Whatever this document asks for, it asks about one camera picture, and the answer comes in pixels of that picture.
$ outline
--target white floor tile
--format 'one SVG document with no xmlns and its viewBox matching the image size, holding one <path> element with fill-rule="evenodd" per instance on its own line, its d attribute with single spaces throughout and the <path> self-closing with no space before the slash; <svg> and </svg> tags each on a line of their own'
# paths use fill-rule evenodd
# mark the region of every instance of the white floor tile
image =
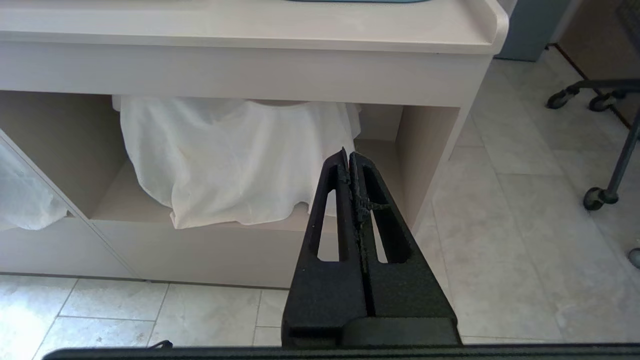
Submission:
<svg viewBox="0 0 640 360">
<path fill-rule="evenodd" d="M 467 117 L 467 121 L 458 136 L 456 146 L 484 146 L 480 133 L 478 133 L 478 129 L 471 117 Z"/>
<path fill-rule="evenodd" d="M 501 61 L 500 69 L 523 98 L 544 103 L 551 95 L 580 81 L 580 76 L 567 67 L 556 50 L 544 51 L 537 62 Z"/>
<path fill-rule="evenodd" d="M 167 284 L 80 279 L 60 315 L 155 320 Z"/>
<path fill-rule="evenodd" d="M 60 348 L 146 347 L 154 323 L 59 317 L 34 360 Z"/>
<path fill-rule="evenodd" d="M 596 123 L 593 112 L 578 99 L 561 109 L 551 110 L 544 103 L 525 101 L 525 109 L 553 150 L 613 150 L 613 144 Z"/>
<path fill-rule="evenodd" d="M 0 275 L 0 359 L 30 360 L 76 279 Z"/>
<path fill-rule="evenodd" d="M 605 205 L 591 212 L 613 250 L 618 262 L 625 269 L 636 288 L 640 290 L 640 270 L 627 261 L 627 252 L 640 247 L 640 152 L 636 152 L 622 180 L 615 205 Z M 557 151 L 556 156 L 564 168 L 580 202 L 584 193 L 594 186 L 605 188 L 618 159 L 618 152 Z"/>
<path fill-rule="evenodd" d="M 263 290 L 258 308 L 258 326 L 280 327 L 282 312 L 289 292 L 286 290 Z"/>
<path fill-rule="evenodd" d="M 260 290 L 171 284 L 150 343 L 251 346 Z"/>
<path fill-rule="evenodd" d="M 279 347 L 282 346 L 279 327 L 256 327 L 253 346 Z"/>
<path fill-rule="evenodd" d="M 613 144 L 614 149 L 620 151 L 625 144 L 629 129 L 627 129 L 612 111 L 593 113 L 593 119 L 596 126 L 598 126 L 602 133 Z"/>
<path fill-rule="evenodd" d="M 471 117 L 497 172 L 562 174 L 551 149 L 503 73 L 497 70 L 487 73 Z"/>
<path fill-rule="evenodd" d="M 499 178 L 564 339 L 640 341 L 640 294 L 568 182 Z"/>
<path fill-rule="evenodd" d="M 429 202 L 427 210 L 424 212 L 424 220 L 422 220 L 423 226 L 436 226 L 436 218 L 433 214 L 433 204 Z"/>
<path fill-rule="evenodd" d="M 433 206 L 460 334 L 561 338 L 484 149 L 454 150 Z"/>
<path fill-rule="evenodd" d="M 444 295 L 449 299 L 451 306 L 453 306 L 453 298 L 451 297 L 451 291 L 449 289 L 449 280 L 444 265 L 444 257 L 442 256 L 438 229 L 435 225 L 422 225 L 415 235 L 415 242 L 418 244 L 418 247 L 420 247 L 420 251 L 427 260 L 436 280 L 438 280 L 438 284 L 440 284 Z"/>
</svg>

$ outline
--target grout line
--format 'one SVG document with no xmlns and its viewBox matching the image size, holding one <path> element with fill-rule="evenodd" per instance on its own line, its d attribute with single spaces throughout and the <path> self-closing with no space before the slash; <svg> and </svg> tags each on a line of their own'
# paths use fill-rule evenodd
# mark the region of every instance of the grout line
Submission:
<svg viewBox="0 0 640 360">
<path fill-rule="evenodd" d="M 536 340 L 536 341 L 564 341 L 564 339 L 534 339 L 534 338 L 505 338 L 503 336 L 475 336 L 460 335 L 461 338 L 479 338 L 479 339 L 506 339 L 506 340 Z"/>
<path fill-rule="evenodd" d="M 531 126 L 531 129 L 533 131 L 535 131 L 535 133 L 538 135 L 538 137 L 542 141 L 542 144 L 544 145 L 544 147 L 546 147 L 549 152 L 553 153 L 554 150 L 551 149 L 551 146 L 548 144 L 548 142 L 546 141 L 545 137 L 540 132 L 540 129 L 539 129 L 536 121 L 534 120 L 535 119 L 535 114 L 532 114 L 532 110 L 527 105 L 527 99 L 521 93 L 520 88 L 518 86 L 514 85 L 514 83 L 512 82 L 511 76 L 504 69 L 498 68 L 497 71 L 500 73 L 500 75 L 502 75 L 504 77 L 509 89 L 514 94 L 514 99 L 517 101 L 517 103 L 519 105 L 519 108 L 521 110 L 523 110 L 523 113 L 522 113 L 522 115 L 524 115 L 523 121 L 526 122 L 527 125 Z M 484 141 L 484 139 L 482 137 L 482 134 L 481 134 L 479 129 L 478 129 L 478 134 L 480 135 L 480 139 L 482 140 L 482 142 L 484 144 L 484 148 L 486 149 L 485 141 Z M 500 174 L 500 172 L 498 172 L 498 170 L 495 168 L 495 165 L 493 164 L 493 160 L 491 160 L 491 163 L 492 163 L 493 171 L 496 174 Z"/>
<path fill-rule="evenodd" d="M 455 148 L 462 148 L 462 149 L 485 149 L 484 146 L 472 146 L 472 145 L 456 145 L 454 146 Z"/>
<path fill-rule="evenodd" d="M 150 282 L 152 284 L 176 284 L 176 285 L 193 285 L 193 286 L 212 286 L 217 288 L 237 288 L 237 289 L 254 289 L 254 290 L 289 290 L 289 288 L 276 288 L 272 286 L 249 286 L 249 285 L 231 285 L 216 284 L 209 282 L 193 282 L 193 281 L 165 281 L 165 280 L 149 280 L 142 277 L 108 277 L 108 276 L 83 276 L 83 275 L 58 275 L 58 274 L 24 274 L 21 272 L 4 272 L 0 271 L 0 275 L 11 276 L 31 276 L 31 277 L 59 277 L 62 279 L 89 279 L 89 280 L 115 280 L 115 281 L 132 281 L 132 282 Z"/>
<path fill-rule="evenodd" d="M 104 318 L 104 317 L 101 317 L 101 316 L 76 316 L 76 315 L 58 315 L 58 318 L 118 320 L 118 321 L 128 321 L 128 322 L 154 322 L 155 321 L 155 320 L 126 319 L 126 318 Z"/>
<path fill-rule="evenodd" d="M 563 328 L 560 327 L 560 323 L 558 322 L 558 319 L 556 318 L 556 312 L 554 311 L 554 308 L 556 307 L 556 305 L 555 305 L 554 302 L 551 301 L 551 298 L 549 297 L 547 287 L 545 286 L 545 283 L 542 281 L 542 276 L 540 275 L 540 271 L 538 270 L 538 266 L 536 265 L 536 262 L 534 261 L 533 256 L 531 255 L 531 251 L 529 251 L 529 247 L 527 246 L 527 242 L 524 239 L 524 235 L 522 234 L 522 230 L 520 229 L 520 225 L 518 225 L 518 222 L 516 221 L 516 216 L 513 213 L 513 209 L 511 209 L 511 204 L 509 203 L 509 199 L 507 198 L 507 194 L 504 191 L 504 187 L 502 186 L 502 182 L 500 181 L 500 177 L 498 176 L 498 173 L 496 173 L 496 172 L 495 172 L 495 178 L 498 180 L 498 186 L 500 186 L 500 191 L 502 192 L 502 196 L 504 197 L 504 202 L 507 204 L 507 210 L 509 210 L 509 215 L 511 215 L 511 219 L 513 221 L 513 226 L 516 228 L 516 231 L 518 232 L 518 235 L 520 235 L 520 241 L 522 243 L 522 246 L 524 247 L 524 252 L 527 254 L 527 258 L 529 258 L 529 262 L 531 263 L 531 266 L 533 267 L 533 271 L 536 273 L 536 277 L 538 278 L 538 283 L 542 287 L 542 294 L 545 296 L 545 300 L 547 301 L 548 309 L 551 311 L 550 315 L 554 319 L 554 323 L 556 324 L 556 327 L 558 329 L 558 332 L 560 333 L 560 336 L 562 336 L 562 340 L 566 341 L 566 338 L 564 337 Z"/>
<path fill-rule="evenodd" d="M 253 338 L 251 339 L 251 346 L 255 343 L 255 331 L 258 329 L 258 315 L 260 314 L 260 303 L 262 303 L 262 290 L 260 290 L 260 299 L 258 299 L 258 308 L 255 312 L 255 325 L 253 326 Z"/>
<path fill-rule="evenodd" d="M 500 176 L 533 176 L 533 177 L 548 177 L 548 178 L 551 178 L 551 179 L 565 179 L 566 180 L 565 176 L 562 175 L 562 174 L 559 174 L 559 175 L 554 175 L 554 174 L 523 174 L 521 172 L 495 172 L 495 174 L 497 175 L 497 177 L 500 177 Z"/>
<path fill-rule="evenodd" d="M 473 106 L 471 109 L 469 109 L 469 115 L 467 115 L 468 119 L 467 121 L 471 121 L 471 123 L 473 123 L 474 128 L 476 129 L 476 134 L 478 135 L 478 139 L 480 139 L 480 142 L 482 143 L 482 147 L 486 149 L 486 146 L 484 145 L 484 139 L 482 139 L 482 134 L 480 133 L 480 130 L 478 130 L 478 126 L 476 125 L 476 116 L 471 112 L 473 110 Z"/>
<path fill-rule="evenodd" d="M 62 303 L 62 306 L 60 306 L 60 309 L 58 310 L 58 313 L 56 314 L 56 317 L 53 318 L 53 321 L 51 322 L 51 325 L 47 329 L 47 332 L 42 337 L 42 341 L 38 345 L 38 348 L 36 349 L 36 352 L 33 353 L 33 357 L 35 357 L 36 354 L 38 354 L 38 351 L 40 351 L 40 348 L 42 347 L 42 344 L 44 343 L 44 340 L 47 338 L 47 335 L 49 335 L 49 332 L 51 331 L 51 328 L 53 327 L 53 324 L 56 323 L 56 320 L 60 317 L 60 313 L 62 312 L 62 309 L 65 307 L 65 305 L 67 305 L 67 301 L 69 300 L 69 297 L 71 297 L 71 293 L 74 292 L 74 289 L 76 288 L 76 285 L 78 284 L 79 280 L 80 279 L 76 279 L 76 281 L 74 282 L 74 285 L 71 287 L 71 290 L 69 291 L 69 294 L 67 294 L 67 298 Z"/>
<path fill-rule="evenodd" d="M 605 231 L 602 230 L 602 228 L 600 227 L 600 224 L 596 221 L 595 217 L 593 217 L 590 211 L 588 211 L 588 217 L 589 219 L 591 219 L 592 223 L 596 225 L 596 228 L 600 233 L 600 237 L 602 241 L 604 241 L 606 247 L 609 249 L 609 251 L 611 251 L 611 254 L 616 259 L 616 262 L 619 264 L 623 274 L 625 274 L 627 281 L 631 283 L 631 288 L 635 289 L 636 293 L 640 295 L 640 285 L 638 285 L 638 283 L 635 282 L 634 277 L 632 275 L 633 273 L 627 271 L 626 269 L 626 267 L 628 267 L 628 264 L 625 264 L 625 261 L 628 261 L 626 256 L 627 253 L 625 252 L 625 250 L 622 249 L 622 247 L 620 247 L 620 249 L 614 248 L 614 245 L 612 243 L 617 243 L 617 241 L 614 238 L 611 238 L 610 236 L 605 234 Z"/>
<path fill-rule="evenodd" d="M 513 93 L 515 94 L 515 98 L 518 100 L 518 102 L 521 105 L 521 109 L 524 110 L 523 115 L 525 115 L 527 123 L 529 123 L 533 129 L 537 132 L 537 134 L 540 136 L 540 140 L 542 140 L 542 143 L 545 145 L 545 147 L 549 150 L 549 152 L 551 153 L 553 160 L 555 160 L 555 164 L 557 165 L 557 167 L 561 170 L 560 174 L 521 174 L 521 173 L 501 173 L 498 171 L 498 169 L 495 168 L 495 165 L 493 163 L 493 160 L 491 160 L 491 166 L 493 168 L 493 172 L 495 172 L 496 176 L 500 175 L 500 174 L 506 174 L 506 175 L 537 175 L 537 176 L 564 176 L 564 169 L 562 168 L 562 166 L 560 166 L 560 162 L 558 161 L 557 157 L 556 157 L 556 150 L 551 148 L 551 145 L 549 145 L 549 143 L 546 141 L 545 137 L 542 136 L 542 134 L 540 133 L 540 129 L 538 128 L 538 125 L 536 125 L 536 122 L 534 121 L 534 115 L 532 115 L 530 108 L 528 108 L 525 105 L 525 99 L 523 98 L 523 95 L 518 91 L 518 89 L 516 88 L 516 86 L 511 82 L 511 78 L 509 76 L 509 74 L 505 71 L 503 71 L 503 69 L 498 69 L 498 71 L 505 77 L 505 79 L 507 80 L 507 84 L 509 85 L 509 87 L 511 88 L 511 90 L 513 91 Z"/>
<path fill-rule="evenodd" d="M 438 218 L 436 217 L 436 208 L 433 204 L 433 197 L 430 200 L 431 203 L 431 211 L 433 212 L 433 223 L 436 228 L 436 234 L 438 235 L 438 243 L 440 244 L 440 256 L 442 257 L 442 264 L 444 265 L 444 276 L 447 278 L 447 288 L 449 290 L 449 296 L 451 296 L 450 305 L 453 308 L 454 313 L 456 312 L 456 301 L 453 296 L 453 289 L 451 286 L 451 280 L 449 280 L 449 271 L 447 270 L 447 261 L 444 258 L 444 248 L 442 247 L 442 240 L 440 239 L 440 230 L 438 229 Z"/>
<path fill-rule="evenodd" d="M 162 302 L 160 302 L 160 307 L 158 308 L 158 314 L 156 315 L 156 319 L 154 320 L 154 325 L 151 327 L 151 332 L 149 333 L 149 339 L 147 340 L 147 347 L 149 347 L 149 342 L 151 341 L 151 337 L 154 335 L 156 325 L 158 324 L 158 318 L 160 317 L 160 311 L 162 311 L 162 307 L 164 306 L 164 300 L 166 299 L 166 294 L 169 293 L 169 286 L 171 286 L 170 283 L 166 285 L 166 290 L 164 291 Z"/>
</svg>

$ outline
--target white sheet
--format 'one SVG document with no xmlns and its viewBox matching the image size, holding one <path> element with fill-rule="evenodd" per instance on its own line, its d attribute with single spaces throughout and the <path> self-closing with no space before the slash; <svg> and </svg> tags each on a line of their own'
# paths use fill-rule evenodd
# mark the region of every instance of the white sheet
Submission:
<svg viewBox="0 0 640 360">
<path fill-rule="evenodd" d="M 0 229 L 41 230 L 66 214 L 64 202 L 0 141 Z"/>
<path fill-rule="evenodd" d="M 287 218 L 311 204 L 324 160 L 354 150 L 355 105 L 123 96 L 121 125 L 142 188 L 176 229 Z M 335 214 L 335 198 L 327 214 Z"/>
</svg>

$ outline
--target wheel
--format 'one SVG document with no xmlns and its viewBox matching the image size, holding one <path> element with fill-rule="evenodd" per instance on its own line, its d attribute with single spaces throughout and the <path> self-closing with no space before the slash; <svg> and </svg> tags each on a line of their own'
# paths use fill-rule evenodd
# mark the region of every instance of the wheel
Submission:
<svg viewBox="0 0 640 360">
<path fill-rule="evenodd" d="M 640 269 L 640 247 L 631 249 L 631 251 L 627 253 L 627 259 L 629 259 L 629 262 L 631 263 L 631 265 Z"/>
<path fill-rule="evenodd" d="M 550 109 L 562 108 L 570 98 L 569 94 L 567 94 L 565 90 L 562 90 L 561 92 L 551 95 L 549 100 L 547 100 L 547 107 Z"/>
<path fill-rule="evenodd" d="M 587 193 L 584 194 L 582 205 L 589 211 L 600 210 L 604 205 L 604 201 L 600 200 L 600 193 L 604 191 L 601 188 L 590 188 Z"/>
<path fill-rule="evenodd" d="M 611 98 L 611 94 L 604 94 L 594 97 L 591 101 L 589 101 L 589 110 L 601 113 L 611 107 L 610 104 L 607 104 L 607 100 Z"/>
</svg>

